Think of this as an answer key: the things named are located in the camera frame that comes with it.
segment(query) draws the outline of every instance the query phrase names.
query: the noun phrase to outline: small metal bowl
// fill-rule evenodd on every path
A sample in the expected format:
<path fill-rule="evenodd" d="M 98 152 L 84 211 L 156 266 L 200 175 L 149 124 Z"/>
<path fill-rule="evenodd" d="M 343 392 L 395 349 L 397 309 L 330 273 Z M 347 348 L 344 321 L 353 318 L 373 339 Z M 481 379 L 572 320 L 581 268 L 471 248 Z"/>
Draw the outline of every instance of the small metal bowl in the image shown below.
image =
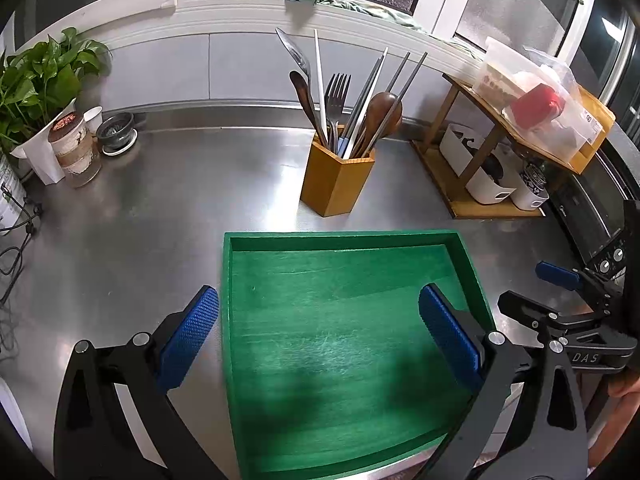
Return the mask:
<path fill-rule="evenodd" d="M 112 150 L 122 148 L 133 135 L 133 114 L 120 112 L 104 121 L 95 132 L 101 146 Z"/>

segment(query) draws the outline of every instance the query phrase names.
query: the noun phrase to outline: wooden shelf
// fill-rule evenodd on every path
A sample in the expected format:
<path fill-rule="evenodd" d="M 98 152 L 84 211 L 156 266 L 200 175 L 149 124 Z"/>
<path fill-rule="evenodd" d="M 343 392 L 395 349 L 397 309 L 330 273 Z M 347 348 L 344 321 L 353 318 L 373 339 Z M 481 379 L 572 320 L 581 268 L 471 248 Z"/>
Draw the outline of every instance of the wooden shelf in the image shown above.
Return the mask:
<path fill-rule="evenodd" d="M 584 168 L 587 167 L 587 164 L 591 161 L 591 158 L 598 150 L 605 137 L 607 137 L 609 130 L 616 120 L 615 115 L 605 105 L 598 101 L 584 88 L 580 87 L 582 104 L 591 113 L 591 115 L 594 116 L 600 124 L 602 124 L 603 129 L 597 136 L 593 144 L 585 142 L 578 153 L 576 153 L 571 159 L 571 161 L 565 162 L 564 160 L 557 158 L 555 155 L 542 150 L 541 148 L 537 147 L 535 144 L 521 136 L 516 131 L 516 129 L 511 126 L 509 121 L 507 121 L 507 119 L 498 110 L 496 110 L 487 101 L 476 94 L 470 88 L 470 85 L 468 83 L 465 83 L 460 79 L 446 74 L 443 74 L 442 76 L 453 86 L 455 86 L 462 95 L 470 99 L 471 102 L 473 102 L 482 113 L 484 113 L 489 119 L 494 122 L 494 124 L 500 124 L 500 126 L 503 127 L 505 133 L 512 142 L 515 142 L 519 146 L 525 148 L 529 153 L 540 156 L 541 158 L 546 158 L 546 160 L 550 160 L 561 168 L 569 170 L 572 173 L 581 174 L 584 171 Z"/>
<path fill-rule="evenodd" d="M 531 218 L 543 216 L 540 209 L 535 211 L 518 209 L 508 198 L 497 204 L 478 203 L 466 189 L 462 192 L 458 191 L 457 198 L 450 200 L 447 190 L 452 196 L 456 193 L 458 176 L 444 159 L 440 150 L 429 148 L 423 153 L 420 151 L 420 142 L 412 140 L 411 145 L 431 175 L 453 218 Z"/>

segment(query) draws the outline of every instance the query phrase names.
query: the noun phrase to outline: blue gripper pad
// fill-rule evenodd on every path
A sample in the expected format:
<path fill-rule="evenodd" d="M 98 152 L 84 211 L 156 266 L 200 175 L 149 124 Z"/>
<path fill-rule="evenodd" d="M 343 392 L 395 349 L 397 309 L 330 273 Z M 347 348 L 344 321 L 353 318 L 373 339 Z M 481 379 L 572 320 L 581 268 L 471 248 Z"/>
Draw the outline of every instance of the blue gripper pad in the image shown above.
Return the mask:
<path fill-rule="evenodd" d="M 541 280 L 561 286 L 566 290 L 580 288 L 581 279 L 577 272 L 556 267 L 547 262 L 540 262 L 536 265 L 536 276 Z"/>
<path fill-rule="evenodd" d="M 159 360 L 158 387 L 166 393 L 182 384 L 207 335 L 218 319 L 218 293 L 208 287 L 196 302 L 171 339 L 162 349 Z"/>
<path fill-rule="evenodd" d="M 459 383 L 472 392 L 482 386 L 480 355 L 452 314 L 453 307 L 440 291 L 425 285 L 418 297 L 420 317 L 443 353 Z"/>

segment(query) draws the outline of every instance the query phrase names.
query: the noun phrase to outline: fork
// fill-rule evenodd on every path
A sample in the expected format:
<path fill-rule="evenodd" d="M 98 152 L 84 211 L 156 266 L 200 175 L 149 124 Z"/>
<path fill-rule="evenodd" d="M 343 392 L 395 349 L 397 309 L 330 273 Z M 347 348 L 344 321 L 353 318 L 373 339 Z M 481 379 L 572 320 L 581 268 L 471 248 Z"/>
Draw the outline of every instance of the fork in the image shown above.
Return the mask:
<path fill-rule="evenodd" d="M 326 118 L 330 130 L 330 149 L 332 152 L 338 151 L 338 121 L 342 117 L 344 102 L 347 99 L 351 76 L 346 74 L 333 74 L 331 81 L 324 94 L 324 105 L 326 108 Z"/>

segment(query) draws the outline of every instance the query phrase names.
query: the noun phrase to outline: window frame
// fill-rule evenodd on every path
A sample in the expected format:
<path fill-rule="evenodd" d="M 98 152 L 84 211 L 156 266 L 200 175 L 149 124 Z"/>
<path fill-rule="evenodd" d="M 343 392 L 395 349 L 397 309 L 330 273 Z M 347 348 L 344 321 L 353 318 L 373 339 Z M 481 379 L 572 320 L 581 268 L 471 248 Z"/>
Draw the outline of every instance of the window frame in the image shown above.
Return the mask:
<path fill-rule="evenodd" d="M 460 24 L 468 1 L 469 0 L 443 0 L 440 7 L 441 11 L 439 12 L 436 22 L 433 24 L 431 33 L 442 40 L 452 40 L 456 35 L 458 25 Z M 584 4 L 577 6 L 574 17 L 564 35 L 557 56 L 567 64 L 571 64 L 578 51 L 591 16 L 594 1 L 595 0 L 584 0 Z"/>
<path fill-rule="evenodd" d="M 176 5 L 177 0 L 96 0 L 52 23 L 33 38 L 27 40 L 17 51 L 21 52 L 31 48 L 39 41 L 47 41 L 48 36 L 58 38 L 60 31 L 67 27 L 75 27 L 78 32 L 84 32 L 148 10 L 170 9 Z M 15 13 L 12 14 L 2 31 L 2 40 L 7 47 L 7 52 L 15 50 L 14 25 Z"/>
<path fill-rule="evenodd" d="M 625 33 L 620 42 L 620 50 L 616 56 L 616 60 L 613 63 L 613 67 L 607 75 L 607 80 L 598 96 L 598 99 L 604 104 L 608 105 L 613 95 L 618 88 L 618 83 L 622 79 L 622 75 L 625 71 L 626 64 L 631 57 L 634 46 L 634 39 L 636 36 L 636 24 L 633 22 L 629 15 L 626 16 L 625 21 Z"/>
<path fill-rule="evenodd" d="M 427 48 L 430 55 L 424 63 L 426 66 L 450 75 L 473 78 L 482 52 L 476 53 L 480 56 L 472 56 L 446 43 L 454 37 L 467 2 L 417 0 L 414 19 L 431 33 L 425 36 L 349 10 L 325 6 L 309 10 L 281 0 L 97 0 L 47 27 L 19 51 L 46 40 L 48 34 L 58 36 L 60 30 L 69 26 L 76 27 L 80 33 L 91 30 L 92 37 L 107 42 L 112 48 L 190 34 L 272 32 L 273 26 L 283 27 L 294 35 L 312 36 L 313 28 L 317 28 L 324 30 L 327 39 L 366 44 L 380 50 L 391 46 L 400 56 L 407 50 L 419 55 Z M 581 9 L 584 16 L 574 22 L 580 21 L 584 25 L 566 35 L 574 46 L 569 49 L 565 41 L 561 47 L 566 50 L 567 63 L 577 50 L 591 13 L 590 6 L 581 7 L 584 7 Z M 168 12 L 146 12 L 158 9 Z M 0 36 L 8 53 L 13 49 L 13 24 L 10 20 Z"/>

